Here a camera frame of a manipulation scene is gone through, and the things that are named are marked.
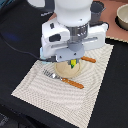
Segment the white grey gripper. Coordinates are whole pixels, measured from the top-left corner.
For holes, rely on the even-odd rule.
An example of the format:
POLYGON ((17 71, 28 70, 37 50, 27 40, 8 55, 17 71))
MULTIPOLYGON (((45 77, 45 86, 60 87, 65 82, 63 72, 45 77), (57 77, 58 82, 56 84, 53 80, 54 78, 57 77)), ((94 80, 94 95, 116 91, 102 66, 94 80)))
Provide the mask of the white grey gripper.
POLYGON ((42 55, 46 62, 79 62, 88 50, 103 47, 107 23, 67 27, 51 20, 42 25, 42 55))

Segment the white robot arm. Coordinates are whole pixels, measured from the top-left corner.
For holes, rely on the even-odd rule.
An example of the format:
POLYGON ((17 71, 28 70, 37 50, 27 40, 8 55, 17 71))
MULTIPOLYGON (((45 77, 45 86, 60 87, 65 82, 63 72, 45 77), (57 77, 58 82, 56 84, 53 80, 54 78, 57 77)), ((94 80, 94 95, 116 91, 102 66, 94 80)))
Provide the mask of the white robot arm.
POLYGON ((105 44, 107 23, 91 27, 93 0, 27 0, 56 17, 42 24, 42 54, 46 62, 79 62, 85 52, 105 44))

